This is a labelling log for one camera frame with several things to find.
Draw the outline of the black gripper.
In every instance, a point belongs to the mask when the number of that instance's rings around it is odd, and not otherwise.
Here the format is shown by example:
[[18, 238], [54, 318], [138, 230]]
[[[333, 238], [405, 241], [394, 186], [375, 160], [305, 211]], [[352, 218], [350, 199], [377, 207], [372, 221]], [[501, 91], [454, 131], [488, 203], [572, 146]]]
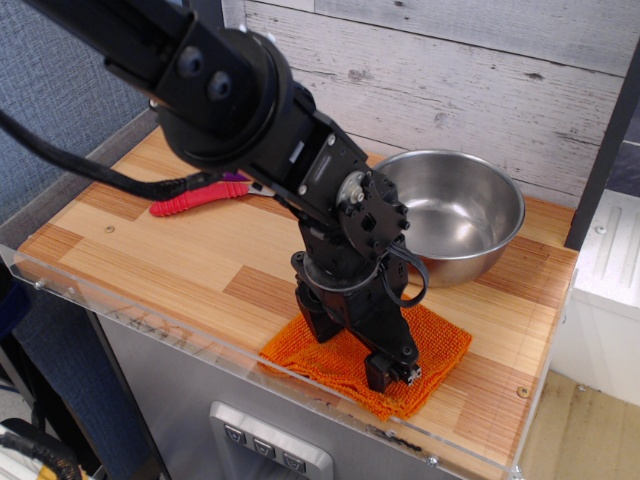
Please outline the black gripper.
[[385, 391], [398, 378], [407, 386], [422, 376], [419, 350], [401, 310], [416, 306], [417, 296], [405, 298], [408, 266], [418, 257], [399, 235], [375, 259], [361, 256], [344, 239], [302, 236], [304, 249], [291, 259], [296, 271], [296, 295], [319, 342], [342, 329], [365, 344], [368, 387]]

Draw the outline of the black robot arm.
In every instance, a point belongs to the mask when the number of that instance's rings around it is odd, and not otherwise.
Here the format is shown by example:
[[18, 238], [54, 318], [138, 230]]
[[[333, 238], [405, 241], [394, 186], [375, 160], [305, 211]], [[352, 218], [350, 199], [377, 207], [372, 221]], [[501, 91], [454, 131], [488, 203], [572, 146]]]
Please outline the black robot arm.
[[62, 151], [8, 115], [1, 126], [44, 160], [149, 200], [169, 200], [240, 173], [297, 218], [296, 298], [315, 338], [348, 331], [369, 349], [369, 387], [419, 378], [403, 310], [407, 207], [366, 154], [315, 106], [268, 38], [210, 27], [166, 1], [39, 1], [36, 8], [99, 51], [113, 74], [154, 101], [173, 152], [195, 168], [142, 182]]

